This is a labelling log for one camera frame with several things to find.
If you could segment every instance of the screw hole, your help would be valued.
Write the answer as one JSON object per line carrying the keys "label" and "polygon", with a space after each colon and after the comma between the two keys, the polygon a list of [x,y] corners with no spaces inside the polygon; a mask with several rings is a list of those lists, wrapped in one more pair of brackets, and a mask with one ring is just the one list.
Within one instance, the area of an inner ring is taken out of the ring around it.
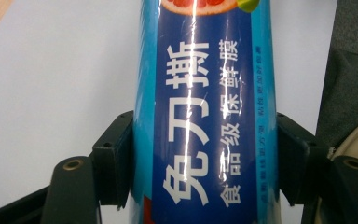
{"label": "screw hole", "polygon": [[344,164],[351,167],[352,169],[358,170],[358,161],[356,160],[346,159]]}
{"label": "screw hole", "polygon": [[67,170],[67,171],[72,171],[75,170],[77,168],[79,168],[80,166],[83,165],[83,161],[82,160],[72,160],[72,161],[68,161],[64,166],[63,169]]}
{"label": "screw hole", "polygon": [[104,146],[104,147],[111,147],[111,146],[112,146],[112,143],[107,142],[107,143],[104,143],[103,146]]}

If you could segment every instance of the fruit illustration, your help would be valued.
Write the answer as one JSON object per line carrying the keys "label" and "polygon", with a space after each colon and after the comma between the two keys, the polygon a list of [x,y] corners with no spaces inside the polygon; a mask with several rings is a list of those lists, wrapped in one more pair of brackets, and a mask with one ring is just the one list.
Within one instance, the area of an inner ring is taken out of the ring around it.
{"label": "fruit illustration", "polygon": [[252,12],[258,6],[260,0],[237,0],[238,7],[245,12]]}
{"label": "fruit illustration", "polygon": [[174,13],[205,16],[227,12],[237,6],[237,1],[238,0],[161,0],[161,4]]}

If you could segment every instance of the orange fruit slice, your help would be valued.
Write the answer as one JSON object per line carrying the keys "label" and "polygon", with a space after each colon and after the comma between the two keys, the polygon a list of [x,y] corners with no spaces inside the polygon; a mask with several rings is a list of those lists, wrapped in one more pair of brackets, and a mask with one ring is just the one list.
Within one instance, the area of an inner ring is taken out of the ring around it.
{"label": "orange fruit slice", "polygon": [[169,11],[182,15],[215,15],[237,6],[237,0],[161,0]]}

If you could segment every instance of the cling film box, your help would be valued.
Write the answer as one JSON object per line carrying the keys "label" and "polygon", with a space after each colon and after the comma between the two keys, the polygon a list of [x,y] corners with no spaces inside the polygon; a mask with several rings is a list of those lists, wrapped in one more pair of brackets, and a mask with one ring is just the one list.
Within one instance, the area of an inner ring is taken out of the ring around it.
{"label": "cling film box", "polygon": [[134,223],[280,223],[269,2],[143,1]]}

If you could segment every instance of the dark fabric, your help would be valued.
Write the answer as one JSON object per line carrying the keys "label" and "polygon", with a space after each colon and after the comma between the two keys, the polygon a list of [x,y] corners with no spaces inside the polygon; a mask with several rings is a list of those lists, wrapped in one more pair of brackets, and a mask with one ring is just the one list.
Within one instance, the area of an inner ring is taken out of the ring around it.
{"label": "dark fabric", "polygon": [[358,0],[338,0],[331,47],[358,54]]}
{"label": "dark fabric", "polygon": [[331,49],[316,136],[337,147],[358,126],[358,54]]}
{"label": "dark fabric", "polygon": [[339,144],[358,126],[358,0],[338,0],[316,136]]}

